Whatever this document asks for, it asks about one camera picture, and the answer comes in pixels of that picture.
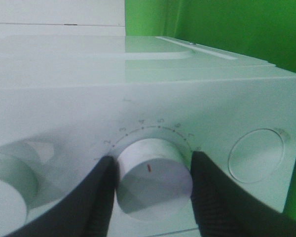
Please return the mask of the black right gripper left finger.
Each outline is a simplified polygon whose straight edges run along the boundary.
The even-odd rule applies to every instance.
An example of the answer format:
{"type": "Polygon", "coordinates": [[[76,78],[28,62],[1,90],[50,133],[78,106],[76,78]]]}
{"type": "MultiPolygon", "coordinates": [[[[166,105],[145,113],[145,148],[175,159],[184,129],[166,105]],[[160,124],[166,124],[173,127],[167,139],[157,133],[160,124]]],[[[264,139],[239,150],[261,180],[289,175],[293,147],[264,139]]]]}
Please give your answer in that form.
{"type": "Polygon", "coordinates": [[[111,156],[102,157],[86,178],[50,210],[14,231],[13,237],[105,237],[117,181],[111,156]]]}

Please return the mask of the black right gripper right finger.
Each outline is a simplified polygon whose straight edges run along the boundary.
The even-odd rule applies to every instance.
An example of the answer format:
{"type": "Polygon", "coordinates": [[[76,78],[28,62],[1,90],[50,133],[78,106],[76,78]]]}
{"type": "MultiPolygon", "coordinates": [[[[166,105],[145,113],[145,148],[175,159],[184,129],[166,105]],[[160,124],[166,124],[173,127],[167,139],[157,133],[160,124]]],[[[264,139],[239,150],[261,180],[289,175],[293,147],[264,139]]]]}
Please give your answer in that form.
{"type": "Polygon", "coordinates": [[[194,218],[203,237],[296,237],[296,221],[254,198],[204,153],[194,151],[190,173],[194,218]]]}

